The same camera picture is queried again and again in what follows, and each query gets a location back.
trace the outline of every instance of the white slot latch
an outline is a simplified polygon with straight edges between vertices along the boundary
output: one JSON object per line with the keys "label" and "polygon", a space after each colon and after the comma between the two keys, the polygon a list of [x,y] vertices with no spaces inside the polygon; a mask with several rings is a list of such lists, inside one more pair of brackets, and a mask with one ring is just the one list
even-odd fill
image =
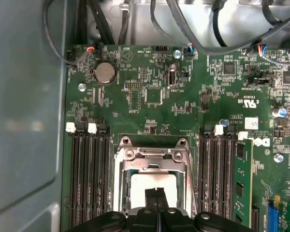
{"label": "white slot latch", "polygon": [[223,126],[222,125],[215,125],[214,135],[223,135]]}
{"label": "white slot latch", "polygon": [[88,123],[88,133],[96,134],[97,133],[97,124],[95,123]]}
{"label": "white slot latch", "polygon": [[248,131],[240,131],[238,132],[238,140],[242,141],[248,139]]}
{"label": "white slot latch", "polygon": [[74,122],[67,122],[66,132],[68,132],[68,133],[75,133],[76,132],[76,127],[75,127]]}

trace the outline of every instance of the sticker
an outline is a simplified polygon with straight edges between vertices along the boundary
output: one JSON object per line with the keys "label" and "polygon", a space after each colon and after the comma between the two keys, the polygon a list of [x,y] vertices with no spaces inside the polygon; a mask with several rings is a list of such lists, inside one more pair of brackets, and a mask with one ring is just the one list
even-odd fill
{"label": "sticker", "polygon": [[245,117],[245,130],[259,129],[259,119],[257,117]]}

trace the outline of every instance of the black ram slot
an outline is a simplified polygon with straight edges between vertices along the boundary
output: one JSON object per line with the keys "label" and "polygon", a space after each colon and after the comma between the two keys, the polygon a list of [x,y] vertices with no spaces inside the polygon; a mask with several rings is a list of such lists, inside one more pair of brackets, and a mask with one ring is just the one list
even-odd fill
{"label": "black ram slot", "polygon": [[99,192],[100,192],[100,183],[99,183],[99,171],[100,171],[100,157],[99,157],[99,137],[94,138],[94,147],[92,153],[93,163],[93,178],[92,178],[92,216],[93,218],[100,215],[100,201],[99,201]]}
{"label": "black ram slot", "polygon": [[234,179],[234,157],[236,155],[236,140],[235,135],[228,135],[225,140],[225,154],[224,154],[224,190],[223,190],[223,217],[232,218],[232,194],[233,194],[233,179]]}
{"label": "black ram slot", "polygon": [[224,144],[224,135],[217,137],[216,138],[216,180],[213,182],[213,185],[215,186],[216,189],[216,194],[215,194],[215,211],[213,213],[221,215],[222,212],[222,187],[223,187],[223,182],[222,177],[223,177],[223,166],[221,165],[223,156],[224,156],[224,149],[225,149],[225,144]]}
{"label": "black ram slot", "polygon": [[83,181],[83,155],[84,155],[84,135],[77,133],[73,138],[73,153],[72,153],[72,184],[71,184],[71,199],[72,199],[72,213],[71,213],[71,227],[82,223],[82,181]]}
{"label": "black ram slot", "polygon": [[72,143],[71,228],[110,210],[109,172],[109,137],[76,132]]}
{"label": "black ram slot", "polygon": [[236,136],[200,134],[197,210],[232,218]]}
{"label": "black ram slot", "polygon": [[102,178],[101,182],[103,183],[102,185],[102,199],[101,199],[101,208],[102,208],[102,213],[106,213],[109,209],[109,138],[104,137],[100,139],[100,155],[102,157]]}

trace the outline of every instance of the surface-mount component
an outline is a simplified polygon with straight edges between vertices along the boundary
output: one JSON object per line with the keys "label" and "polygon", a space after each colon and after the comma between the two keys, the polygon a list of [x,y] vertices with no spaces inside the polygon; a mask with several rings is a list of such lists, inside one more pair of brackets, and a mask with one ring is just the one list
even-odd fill
{"label": "surface-mount component", "polygon": [[98,64],[95,69],[95,77],[102,85],[108,85],[116,80],[116,71],[114,66],[109,62]]}
{"label": "surface-mount component", "polygon": [[223,74],[235,75],[235,63],[234,62],[224,62],[223,63]]}
{"label": "surface-mount component", "polygon": [[290,71],[283,72],[282,83],[284,85],[290,85]]}

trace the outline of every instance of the connector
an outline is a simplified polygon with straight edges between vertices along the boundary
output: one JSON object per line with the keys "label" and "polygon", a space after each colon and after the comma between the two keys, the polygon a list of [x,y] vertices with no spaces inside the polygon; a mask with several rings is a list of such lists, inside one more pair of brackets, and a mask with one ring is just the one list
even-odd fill
{"label": "connector", "polygon": [[278,232],[279,211],[273,205],[267,206],[267,232]]}
{"label": "connector", "polygon": [[226,1],[227,0],[216,0],[212,6],[212,12],[222,10]]}

